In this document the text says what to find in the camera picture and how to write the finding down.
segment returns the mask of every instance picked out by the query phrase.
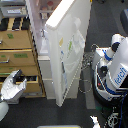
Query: cabinet drawer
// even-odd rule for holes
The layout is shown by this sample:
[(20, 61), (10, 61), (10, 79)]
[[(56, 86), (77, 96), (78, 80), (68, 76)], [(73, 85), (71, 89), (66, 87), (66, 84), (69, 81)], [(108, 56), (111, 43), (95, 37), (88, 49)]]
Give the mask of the cabinet drawer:
[(0, 49), (31, 48), (27, 30), (0, 32)]
[(35, 65), (32, 49), (0, 50), (0, 66)]
[(8, 76), (12, 71), (21, 69), (25, 76), (38, 75), (36, 66), (24, 66), (24, 67), (0, 67), (0, 77)]
[[(34, 93), (34, 92), (40, 92), (41, 88), (39, 86), (38, 76), (34, 80), (27, 81), (26, 90), (24, 90), (24, 93)], [(0, 90), (2, 88), (3, 81), (0, 82)]]

